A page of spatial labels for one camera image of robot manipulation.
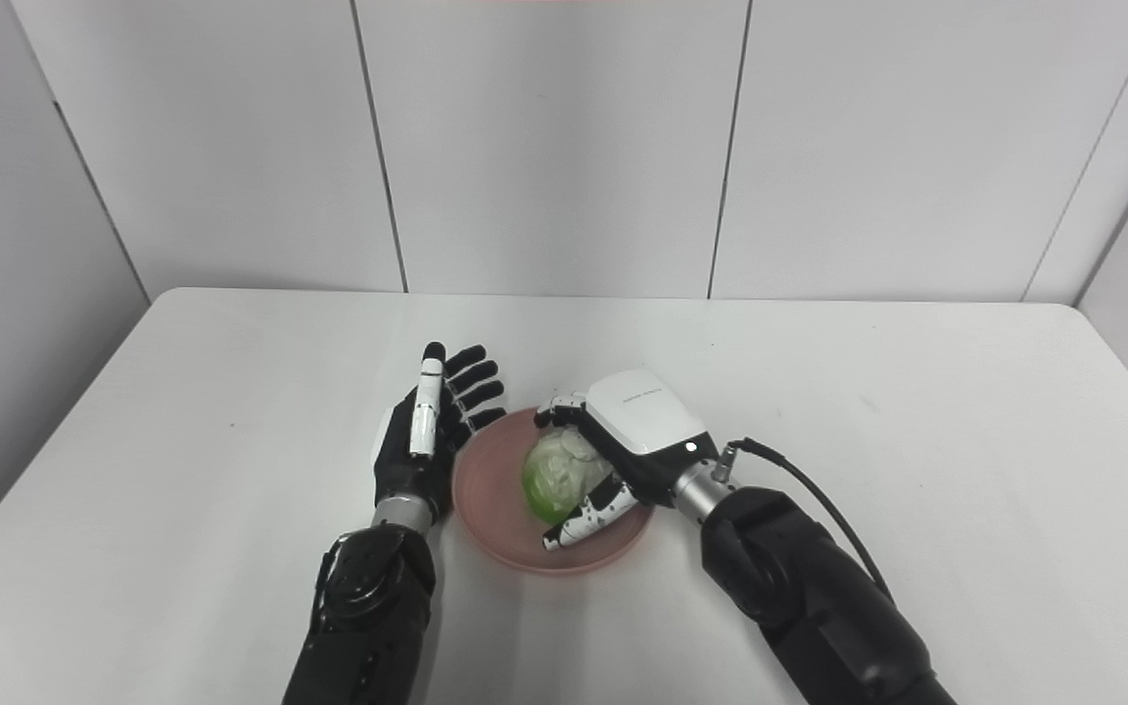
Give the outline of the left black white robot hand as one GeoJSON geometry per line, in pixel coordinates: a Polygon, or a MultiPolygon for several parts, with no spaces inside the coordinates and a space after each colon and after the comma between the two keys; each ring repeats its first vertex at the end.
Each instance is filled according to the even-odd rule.
{"type": "Polygon", "coordinates": [[[452,508],[456,456],[506,411],[497,364],[482,345],[447,355],[428,344],[416,387],[389,411],[373,459],[373,525],[430,532],[452,508]]]}

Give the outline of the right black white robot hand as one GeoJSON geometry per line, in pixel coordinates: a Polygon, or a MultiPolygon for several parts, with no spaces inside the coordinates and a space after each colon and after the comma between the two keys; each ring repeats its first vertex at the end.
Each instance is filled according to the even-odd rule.
{"type": "Polygon", "coordinates": [[[541,536],[545,550],[585,541],[640,504],[675,508],[703,525],[733,491],[728,479],[715,478],[721,452],[703,421],[652,371],[609,374],[587,393],[552,398],[534,423],[576,429],[613,464],[613,473],[541,536]]]}

